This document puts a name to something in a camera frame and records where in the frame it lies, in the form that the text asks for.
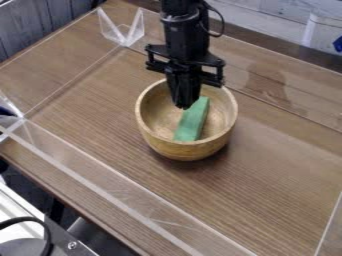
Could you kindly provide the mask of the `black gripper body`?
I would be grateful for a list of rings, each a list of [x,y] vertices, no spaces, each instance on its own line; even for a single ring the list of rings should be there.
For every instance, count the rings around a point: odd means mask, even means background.
[[[173,63],[181,68],[196,70],[197,76],[204,84],[213,87],[221,87],[224,85],[223,68],[226,61],[209,52],[193,60],[179,60],[169,56],[164,45],[148,44],[144,50],[147,52],[145,67],[148,70],[163,73],[169,63]]]

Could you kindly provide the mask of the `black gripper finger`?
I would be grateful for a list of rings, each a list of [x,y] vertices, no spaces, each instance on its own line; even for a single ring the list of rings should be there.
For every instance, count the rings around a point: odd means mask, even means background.
[[[171,98],[177,108],[183,107],[183,96],[181,96],[181,84],[179,75],[175,73],[167,73],[167,83],[171,92]]]
[[[188,109],[199,99],[200,77],[196,73],[185,73],[181,78],[181,108]]]

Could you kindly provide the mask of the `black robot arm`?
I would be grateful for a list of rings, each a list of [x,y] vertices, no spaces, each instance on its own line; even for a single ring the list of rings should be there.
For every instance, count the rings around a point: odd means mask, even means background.
[[[208,12],[221,14],[205,0],[160,0],[160,22],[164,45],[145,46],[147,69],[163,73],[173,105],[188,109],[200,96],[201,84],[223,86],[224,60],[209,52],[209,38],[220,37],[209,32]]]

